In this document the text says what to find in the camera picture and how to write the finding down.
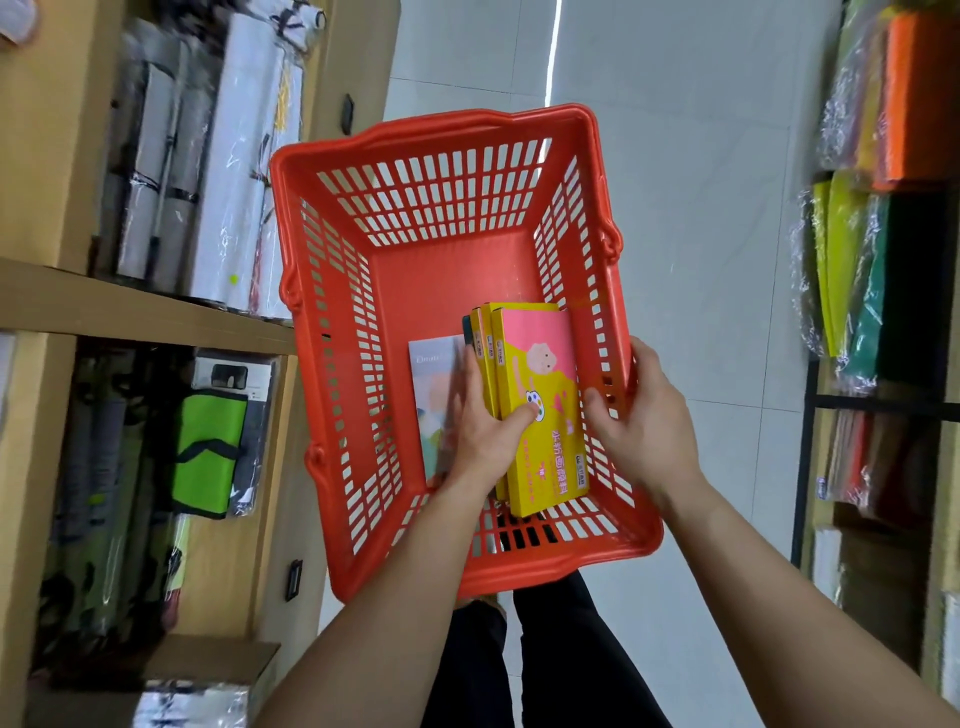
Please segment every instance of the person's right hand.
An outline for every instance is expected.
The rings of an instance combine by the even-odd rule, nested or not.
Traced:
[[[697,438],[686,398],[670,383],[657,353],[630,337],[636,359],[637,388],[626,423],[610,416],[595,389],[584,393],[587,421],[619,474],[646,489],[660,508],[671,488],[703,481]]]

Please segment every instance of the black pants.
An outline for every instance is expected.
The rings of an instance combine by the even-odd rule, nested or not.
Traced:
[[[578,571],[514,592],[523,626],[523,725],[669,728],[627,653],[597,614]],[[489,604],[453,613],[424,728],[514,725],[503,645],[507,621]]]

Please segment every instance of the green pouch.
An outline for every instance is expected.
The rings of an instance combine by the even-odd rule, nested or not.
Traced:
[[[203,390],[183,401],[174,468],[176,511],[210,519],[227,515],[246,414],[246,395]]]

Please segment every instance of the red shopping basket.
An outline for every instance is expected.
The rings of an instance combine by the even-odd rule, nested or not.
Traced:
[[[458,111],[285,147],[271,169],[333,593],[350,600],[428,500],[407,345],[487,301],[570,311],[581,387],[627,411],[632,357],[596,119]],[[652,553],[654,505],[587,432],[590,491],[526,519],[488,501],[460,596]]]

